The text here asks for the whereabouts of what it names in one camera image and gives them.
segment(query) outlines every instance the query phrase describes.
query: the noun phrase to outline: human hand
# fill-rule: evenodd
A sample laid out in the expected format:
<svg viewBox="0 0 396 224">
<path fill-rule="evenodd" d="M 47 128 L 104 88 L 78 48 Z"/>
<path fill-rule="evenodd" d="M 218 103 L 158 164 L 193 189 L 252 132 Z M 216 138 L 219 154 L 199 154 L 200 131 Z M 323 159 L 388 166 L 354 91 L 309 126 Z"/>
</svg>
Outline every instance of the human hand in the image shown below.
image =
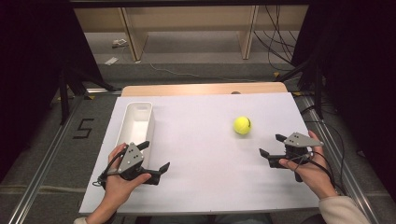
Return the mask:
<svg viewBox="0 0 396 224">
<path fill-rule="evenodd" d="M 314 134 L 312 131 L 309 131 L 308 134 L 311 138 L 318 140 L 317 135 Z M 326 168 L 326 161 L 323 157 L 320 156 L 323 155 L 323 148 L 313 147 L 313 151 L 314 153 L 310 159 Z M 320 199 L 338 196 L 337 192 L 332 186 L 332 182 L 330 181 L 329 176 L 315 164 L 308 162 L 306 164 L 299 165 L 293 161 L 289 161 L 286 159 L 279 160 L 279 163 L 284 167 L 291 169 L 293 172 L 299 174 L 305 184 L 309 188 L 311 188 L 311 190 Z"/>
<path fill-rule="evenodd" d="M 126 147 L 123 143 L 113 149 L 108 155 L 108 162 Z M 114 160 L 110 169 L 118 169 L 120 166 L 120 158 Z M 87 223 L 105 223 L 110 217 L 125 203 L 132 191 L 139 185 L 143 184 L 151 178 L 151 174 L 142 174 L 137 178 L 128 181 L 122 179 L 119 175 L 109 175 L 106 180 L 105 197 L 99 206 L 90 214 L 86 221 Z"/>
</svg>

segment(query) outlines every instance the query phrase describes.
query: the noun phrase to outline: yellow ball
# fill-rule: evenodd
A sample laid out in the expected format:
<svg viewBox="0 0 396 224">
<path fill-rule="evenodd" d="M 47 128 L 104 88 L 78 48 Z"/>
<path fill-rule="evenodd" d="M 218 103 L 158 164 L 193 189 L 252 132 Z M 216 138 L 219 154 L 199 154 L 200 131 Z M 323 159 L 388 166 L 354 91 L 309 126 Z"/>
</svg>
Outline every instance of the yellow ball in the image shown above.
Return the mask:
<svg viewBox="0 0 396 224">
<path fill-rule="evenodd" d="M 250 119 L 247 117 L 239 117 L 233 121 L 233 129 L 240 134 L 247 134 L 251 129 Z"/>
</svg>

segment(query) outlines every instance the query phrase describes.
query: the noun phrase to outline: white tabletop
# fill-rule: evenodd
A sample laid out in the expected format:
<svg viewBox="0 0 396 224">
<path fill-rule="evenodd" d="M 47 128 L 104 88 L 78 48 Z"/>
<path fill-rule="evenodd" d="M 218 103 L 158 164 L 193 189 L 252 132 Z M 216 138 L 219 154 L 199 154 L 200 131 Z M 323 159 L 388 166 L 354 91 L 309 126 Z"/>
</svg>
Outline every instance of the white tabletop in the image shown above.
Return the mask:
<svg viewBox="0 0 396 224">
<path fill-rule="evenodd" d="M 317 207 L 318 198 L 294 173 L 269 167 L 259 148 L 284 154 L 275 134 L 307 134 L 290 93 L 120 97 L 80 207 L 91 213 L 104 190 L 92 185 L 106 168 L 123 114 L 131 102 L 151 102 L 155 130 L 149 167 L 171 162 L 158 186 L 139 186 L 119 214 L 186 215 L 270 212 Z M 233 120 L 247 116 L 247 135 L 233 131 Z"/>
</svg>

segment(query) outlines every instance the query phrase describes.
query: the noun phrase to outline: sleeve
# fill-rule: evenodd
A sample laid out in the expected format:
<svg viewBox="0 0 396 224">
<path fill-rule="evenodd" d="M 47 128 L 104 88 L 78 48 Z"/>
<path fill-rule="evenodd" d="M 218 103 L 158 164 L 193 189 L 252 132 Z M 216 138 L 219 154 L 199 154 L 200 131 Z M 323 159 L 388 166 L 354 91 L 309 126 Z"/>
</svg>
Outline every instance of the sleeve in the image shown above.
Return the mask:
<svg viewBox="0 0 396 224">
<path fill-rule="evenodd" d="M 352 199 L 347 196 L 322 199 L 319 201 L 319 210 L 327 224 L 370 223 Z"/>
<path fill-rule="evenodd" d="M 73 224 L 87 224 L 87 221 L 85 220 L 85 217 L 79 217 L 73 222 Z"/>
</svg>

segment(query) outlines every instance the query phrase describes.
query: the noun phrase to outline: white plastic bin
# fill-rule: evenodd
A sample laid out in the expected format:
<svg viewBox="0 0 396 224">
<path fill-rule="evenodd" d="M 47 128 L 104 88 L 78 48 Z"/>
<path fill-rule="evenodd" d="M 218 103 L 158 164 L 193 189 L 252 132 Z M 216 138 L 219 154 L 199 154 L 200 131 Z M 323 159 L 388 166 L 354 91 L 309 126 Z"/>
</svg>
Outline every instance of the white plastic bin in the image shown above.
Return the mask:
<svg viewBox="0 0 396 224">
<path fill-rule="evenodd" d="M 152 103 L 139 102 L 128 104 L 116 144 L 116 146 L 122 143 L 139 145 L 145 141 L 150 141 L 149 146 L 142 151 L 145 157 L 142 166 L 146 169 L 149 168 L 149 153 L 152 135 L 154 133 L 154 123 Z"/>
</svg>

